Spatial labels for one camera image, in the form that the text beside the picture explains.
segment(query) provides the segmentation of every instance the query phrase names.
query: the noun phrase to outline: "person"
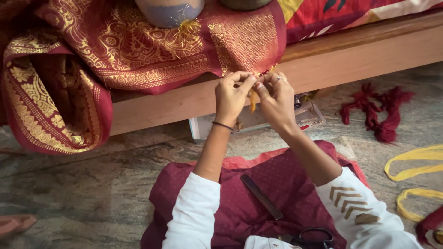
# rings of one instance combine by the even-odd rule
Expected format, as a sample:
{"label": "person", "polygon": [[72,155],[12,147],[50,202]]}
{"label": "person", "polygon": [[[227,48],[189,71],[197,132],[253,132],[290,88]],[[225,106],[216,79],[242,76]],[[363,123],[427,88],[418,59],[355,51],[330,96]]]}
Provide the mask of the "person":
{"label": "person", "polygon": [[[239,71],[221,79],[215,88],[214,124],[193,172],[179,192],[163,249],[211,248],[214,214],[220,204],[218,181],[231,134],[228,127],[235,125],[250,89],[260,97],[266,120],[296,154],[315,184],[347,248],[422,248],[412,234],[404,231],[401,219],[386,210],[384,202],[378,201],[348,168],[341,167],[300,130],[294,115],[294,90],[283,73],[256,78]],[[277,240],[249,236],[244,248],[300,248]]]}

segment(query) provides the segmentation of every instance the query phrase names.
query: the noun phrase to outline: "white sleeve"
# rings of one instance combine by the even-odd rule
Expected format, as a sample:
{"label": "white sleeve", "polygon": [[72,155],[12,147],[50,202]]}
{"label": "white sleeve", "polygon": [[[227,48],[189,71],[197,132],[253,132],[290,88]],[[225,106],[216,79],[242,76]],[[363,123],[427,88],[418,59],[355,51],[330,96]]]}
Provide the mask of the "white sleeve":
{"label": "white sleeve", "polygon": [[348,249],[422,249],[417,239],[404,232],[400,217],[386,210],[372,191],[346,167],[331,182],[316,187],[337,231]]}
{"label": "white sleeve", "polygon": [[220,184],[191,172],[177,196],[163,249],[210,249]]}

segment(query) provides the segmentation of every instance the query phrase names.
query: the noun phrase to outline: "floor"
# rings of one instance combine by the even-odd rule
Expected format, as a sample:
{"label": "floor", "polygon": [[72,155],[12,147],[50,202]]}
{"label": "floor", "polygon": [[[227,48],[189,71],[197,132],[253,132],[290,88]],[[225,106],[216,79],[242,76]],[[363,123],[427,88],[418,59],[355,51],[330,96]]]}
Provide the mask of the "floor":
{"label": "floor", "polygon": [[[401,107],[402,122],[395,145],[375,141],[364,128],[361,112],[351,114],[345,126],[335,113],[352,100],[362,83],[372,82],[379,92],[394,86],[416,92]],[[443,172],[419,175],[402,182],[389,180],[386,161],[417,147],[443,142],[443,62],[340,85],[317,102],[327,122],[306,131],[313,139],[336,144],[363,169],[375,196],[396,212],[395,200],[408,188],[443,190]],[[12,138],[0,134],[1,144]],[[232,137],[227,156],[252,159],[261,152],[286,147],[271,129]],[[0,158],[0,215],[35,214],[38,222],[27,232],[0,240],[0,248],[139,248],[141,235],[152,218],[149,193],[161,169],[169,162],[198,158],[202,145],[191,138],[187,121],[113,136],[91,152],[73,156],[28,154]],[[425,162],[396,163],[400,169]],[[406,207],[425,215],[439,205],[433,199],[410,198]],[[406,230],[414,223],[403,219]]]}

